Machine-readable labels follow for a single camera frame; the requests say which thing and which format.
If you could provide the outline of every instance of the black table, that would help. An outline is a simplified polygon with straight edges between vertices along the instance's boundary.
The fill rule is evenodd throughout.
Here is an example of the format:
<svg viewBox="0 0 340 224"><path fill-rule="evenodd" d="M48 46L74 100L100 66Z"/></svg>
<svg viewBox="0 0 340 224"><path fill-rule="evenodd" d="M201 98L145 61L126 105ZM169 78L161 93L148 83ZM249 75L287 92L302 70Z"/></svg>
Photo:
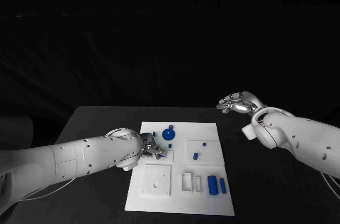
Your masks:
<svg viewBox="0 0 340 224"><path fill-rule="evenodd" d="M56 143L120 127L139 132L142 121L215 123L236 217L125 211L130 171L113 167L76 178L51 195L18 202L8 224L340 223L340 202L319 172L285 149L247 141L240 130L250 123L247 115L223 114L214 108L84 106L76 109Z"/></svg>

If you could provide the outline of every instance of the robotic hand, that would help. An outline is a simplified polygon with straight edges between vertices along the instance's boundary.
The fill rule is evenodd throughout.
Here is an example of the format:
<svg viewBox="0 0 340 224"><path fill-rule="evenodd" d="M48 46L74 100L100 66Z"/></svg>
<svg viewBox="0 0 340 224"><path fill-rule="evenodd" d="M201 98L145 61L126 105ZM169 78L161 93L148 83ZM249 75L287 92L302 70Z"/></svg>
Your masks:
<svg viewBox="0 0 340 224"><path fill-rule="evenodd" d="M249 140L257 138L269 148L289 150L296 160L326 175L340 178L340 129L311 119L295 117L267 107L247 92L226 96L215 106L223 113L247 113L250 124L241 128Z"/></svg>
<svg viewBox="0 0 340 224"><path fill-rule="evenodd" d="M112 166L130 170L139 158L165 156L152 134L119 128L105 136L21 150L0 150L0 214L47 186Z"/></svg>

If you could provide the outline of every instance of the white robotic arm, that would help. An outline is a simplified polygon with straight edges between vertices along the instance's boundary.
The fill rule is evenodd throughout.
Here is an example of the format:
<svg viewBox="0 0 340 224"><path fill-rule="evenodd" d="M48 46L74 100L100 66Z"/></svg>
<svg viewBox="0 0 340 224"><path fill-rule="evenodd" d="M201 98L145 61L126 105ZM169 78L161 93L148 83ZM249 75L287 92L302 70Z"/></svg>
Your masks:
<svg viewBox="0 0 340 224"><path fill-rule="evenodd" d="M247 91L226 96L215 108L221 109L223 113L236 111L251 116L251 123L241 128L249 140L257 138L269 149L285 148L296 160L319 172L340 178L336 127L267 107Z"/></svg>
<svg viewBox="0 0 340 224"><path fill-rule="evenodd" d="M0 150L0 214L41 188L165 152L152 134L119 128L105 136L21 150Z"/></svg>

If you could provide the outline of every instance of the dark wall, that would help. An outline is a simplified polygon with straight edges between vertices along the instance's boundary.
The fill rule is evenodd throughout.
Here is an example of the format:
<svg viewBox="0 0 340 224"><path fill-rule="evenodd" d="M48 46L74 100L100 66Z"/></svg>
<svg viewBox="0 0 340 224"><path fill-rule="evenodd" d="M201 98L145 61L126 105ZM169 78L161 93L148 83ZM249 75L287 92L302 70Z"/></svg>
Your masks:
<svg viewBox="0 0 340 224"><path fill-rule="evenodd" d="M0 109L64 125L80 105L214 107L251 92L338 117L338 0L5 0Z"/></svg>

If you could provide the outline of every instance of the blue cylinder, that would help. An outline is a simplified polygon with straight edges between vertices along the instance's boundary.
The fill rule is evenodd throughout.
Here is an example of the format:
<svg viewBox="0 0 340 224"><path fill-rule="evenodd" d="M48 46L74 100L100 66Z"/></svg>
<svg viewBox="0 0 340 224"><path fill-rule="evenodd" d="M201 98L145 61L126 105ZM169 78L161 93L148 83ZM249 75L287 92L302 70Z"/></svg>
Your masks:
<svg viewBox="0 0 340 224"><path fill-rule="evenodd" d="M226 194L226 190L224 190L224 179L220 178L220 179L218 179L218 182L220 182L221 193Z"/></svg>
<svg viewBox="0 0 340 224"><path fill-rule="evenodd" d="M208 194L217 195L217 180L214 176L207 177Z"/></svg>

